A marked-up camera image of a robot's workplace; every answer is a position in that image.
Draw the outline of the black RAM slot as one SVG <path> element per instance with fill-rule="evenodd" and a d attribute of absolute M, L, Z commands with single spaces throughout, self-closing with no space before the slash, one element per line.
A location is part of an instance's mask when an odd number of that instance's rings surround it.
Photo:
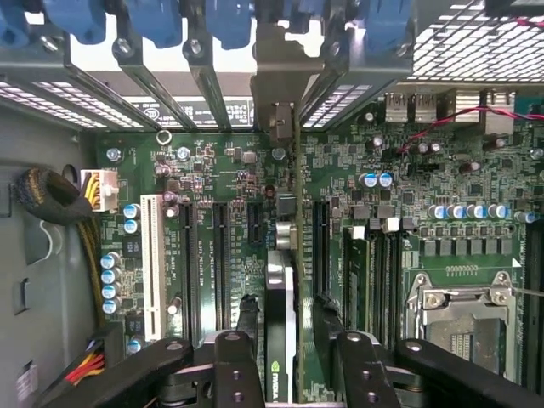
<path fill-rule="evenodd" d="M 400 232 L 371 233 L 371 329 L 390 348 L 399 336 L 401 253 Z"/>
<path fill-rule="evenodd" d="M 526 227 L 522 384 L 544 396 L 544 220 Z"/>

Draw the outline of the long black expansion slot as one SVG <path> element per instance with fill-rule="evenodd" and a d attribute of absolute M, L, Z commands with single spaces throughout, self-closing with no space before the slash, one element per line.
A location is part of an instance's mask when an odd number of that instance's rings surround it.
<path fill-rule="evenodd" d="M 193 203 L 179 205 L 180 273 L 183 293 L 184 334 L 194 348 L 199 345 L 201 328 L 198 312 L 200 311 L 198 251 L 197 251 L 197 216 Z"/>
<path fill-rule="evenodd" d="M 315 201 L 313 208 L 313 281 L 314 294 L 329 291 L 330 279 L 330 204 Z"/>
<path fill-rule="evenodd" d="M 215 280 L 216 326 L 230 329 L 230 209 L 227 202 L 212 206 L 213 270 Z"/>

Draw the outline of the metal CPU socket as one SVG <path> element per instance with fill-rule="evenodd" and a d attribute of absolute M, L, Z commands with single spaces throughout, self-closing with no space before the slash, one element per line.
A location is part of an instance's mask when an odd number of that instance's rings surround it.
<path fill-rule="evenodd" d="M 507 271 L 496 272 L 490 283 L 464 286 L 434 284 L 419 272 L 407 295 L 403 334 L 517 382 L 516 325 L 517 300 Z"/>

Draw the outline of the white PCI expansion slot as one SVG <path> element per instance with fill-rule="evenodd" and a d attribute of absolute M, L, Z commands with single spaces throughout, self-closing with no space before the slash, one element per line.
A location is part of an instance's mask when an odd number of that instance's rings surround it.
<path fill-rule="evenodd" d="M 167 329 L 162 196 L 142 195 L 140 209 L 144 338 L 146 342 L 154 342 L 164 338 Z"/>

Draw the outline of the short black expansion slot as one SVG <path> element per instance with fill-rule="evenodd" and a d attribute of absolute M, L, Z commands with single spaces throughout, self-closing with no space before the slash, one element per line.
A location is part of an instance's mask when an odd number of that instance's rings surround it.
<path fill-rule="evenodd" d="M 247 232 L 250 245 L 260 245 L 263 242 L 263 205 L 259 202 L 247 203 Z"/>

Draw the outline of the green motherboard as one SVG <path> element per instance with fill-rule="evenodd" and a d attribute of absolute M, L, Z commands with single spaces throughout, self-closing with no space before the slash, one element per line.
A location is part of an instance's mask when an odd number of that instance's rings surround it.
<path fill-rule="evenodd" d="M 515 96 L 511 135 L 486 135 L 477 124 L 385 122 L 374 103 L 355 122 L 330 133 L 301 134 L 303 279 L 299 283 L 297 399 L 337 400 L 326 386 L 315 349 L 313 208 L 330 204 L 330 279 L 327 295 L 347 330 L 372 333 L 371 233 L 402 237 L 398 338 L 406 299 L 419 272 L 434 284 L 490 283 L 510 274 L 524 288 L 526 227 L 544 220 L 544 100 Z M 191 158 L 180 161 L 179 147 Z M 106 157 L 122 152 L 119 162 Z M 140 197 L 161 195 L 167 289 L 166 336 L 184 334 L 180 273 L 179 205 L 197 216 L 200 342 L 224 331 L 216 326 L 213 270 L 213 203 L 227 202 L 230 216 L 230 329 L 240 302 L 258 302 L 257 362 L 265 396 L 264 292 L 272 247 L 273 194 L 285 167 L 274 161 L 269 136 L 258 133 L 120 134 L 99 139 L 99 169 L 118 171 L 119 206 L 100 218 L 101 309 L 117 324 L 127 353 L 145 341 Z M 263 242 L 248 243 L 247 203 L 263 205 Z M 518 381 L 522 384 L 524 295 L 517 300 Z"/>

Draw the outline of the grey PC case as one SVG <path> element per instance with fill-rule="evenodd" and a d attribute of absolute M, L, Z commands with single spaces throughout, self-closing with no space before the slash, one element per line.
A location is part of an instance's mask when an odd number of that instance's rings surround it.
<path fill-rule="evenodd" d="M 160 133 L 258 133 L 251 81 L 259 22 L 286 28 L 322 67 L 312 87 L 367 84 L 376 98 L 330 133 L 355 122 L 385 93 L 437 97 L 437 120 L 452 89 L 506 89 L 544 100 L 544 0 L 412 0 L 405 41 L 369 55 L 368 0 L 253 0 L 251 39 L 223 50 L 207 30 L 205 0 L 179 0 L 183 40 L 156 48 L 139 35 L 125 0 L 104 0 L 105 40 L 85 45 L 53 24 L 43 0 L 23 0 L 30 43 L 0 47 L 0 81 L 104 123 L 84 128 L 0 99 L 0 408 L 38 408 L 93 346 L 119 362 L 128 356 L 117 324 L 101 309 L 100 218 L 80 192 L 83 169 L 99 169 L 103 136 Z M 122 128 L 33 82 L 68 82 L 140 123 Z M 182 125 L 163 127 L 125 100 L 149 96 Z M 203 97 L 216 127 L 197 127 L 174 100 Z M 251 96 L 253 127 L 232 128 L 224 97 Z"/>

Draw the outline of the white power connector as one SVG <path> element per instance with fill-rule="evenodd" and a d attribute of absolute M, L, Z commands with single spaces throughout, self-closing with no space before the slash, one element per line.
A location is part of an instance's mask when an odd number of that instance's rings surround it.
<path fill-rule="evenodd" d="M 94 213 L 113 212 L 119 206 L 118 171 L 83 169 L 80 171 L 82 196 Z"/>

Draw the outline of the white printed label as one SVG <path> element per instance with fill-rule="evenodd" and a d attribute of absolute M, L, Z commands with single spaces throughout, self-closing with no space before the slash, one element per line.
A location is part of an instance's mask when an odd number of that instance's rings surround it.
<path fill-rule="evenodd" d="M 127 96 L 125 100 L 164 128 L 182 127 L 165 105 L 149 96 Z M 197 127 L 216 127 L 216 121 L 203 97 L 175 96 L 174 100 Z M 225 96 L 224 103 L 232 128 L 253 127 L 254 107 L 251 96 Z"/>

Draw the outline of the metal USB port block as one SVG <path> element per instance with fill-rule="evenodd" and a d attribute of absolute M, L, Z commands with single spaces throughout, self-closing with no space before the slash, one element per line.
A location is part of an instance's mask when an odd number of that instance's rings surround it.
<path fill-rule="evenodd" d="M 484 113 L 486 135 L 511 135 L 514 129 L 515 92 L 506 89 L 490 89 L 486 92 L 485 105 L 490 108 Z"/>
<path fill-rule="evenodd" d="M 433 123 L 437 120 L 437 97 L 434 93 L 415 93 L 413 107 L 415 122 Z"/>
<path fill-rule="evenodd" d="M 477 124 L 480 116 L 476 107 L 480 105 L 480 91 L 452 89 L 445 94 L 446 114 L 455 114 L 453 123 Z"/>
<path fill-rule="evenodd" d="M 407 123 L 411 96 L 408 93 L 385 93 L 385 122 Z"/>

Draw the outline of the vented metal slot cover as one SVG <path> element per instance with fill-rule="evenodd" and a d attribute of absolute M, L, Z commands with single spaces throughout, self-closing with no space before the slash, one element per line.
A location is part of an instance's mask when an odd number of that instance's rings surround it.
<path fill-rule="evenodd" d="M 376 91 L 377 87 L 367 84 L 336 84 L 321 90 L 312 87 L 302 99 L 302 130 L 326 131 L 333 128 L 375 99 Z"/>
<path fill-rule="evenodd" d="M 90 93 L 81 90 L 68 82 L 33 82 L 32 84 L 45 89 L 51 94 L 55 94 L 86 111 L 98 115 L 102 119 L 115 123 L 121 128 L 143 127 L 140 123 L 121 113 L 113 106 L 102 102 Z"/>
<path fill-rule="evenodd" d="M 9 100 L 35 111 L 56 117 L 83 128 L 106 129 L 104 123 L 97 122 L 90 117 L 84 116 L 61 105 L 55 104 L 45 98 L 39 97 L 8 82 L 0 81 L 0 99 Z"/>

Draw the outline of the blue slot retention clip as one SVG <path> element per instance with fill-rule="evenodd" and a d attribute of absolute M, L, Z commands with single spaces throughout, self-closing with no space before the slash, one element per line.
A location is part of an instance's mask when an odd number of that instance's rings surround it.
<path fill-rule="evenodd" d="M 207 30 L 223 50 L 249 45 L 253 12 L 253 0 L 205 0 Z"/>
<path fill-rule="evenodd" d="M 23 0 L 0 0 L 0 47 L 23 48 L 30 43 L 30 28 Z"/>
<path fill-rule="evenodd" d="M 404 43 L 411 10 L 412 0 L 368 0 L 363 15 L 369 55 L 395 51 Z"/>
<path fill-rule="evenodd" d="M 102 43 L 106 37 L 104 0 L 42 0 L 48 19 L 85 45 Z"/>
<path fill-rule="evenodd" d="M 135 31 L 156 48 L 177 47 L 183 40 L 179 0 L 125 0 Z"/>

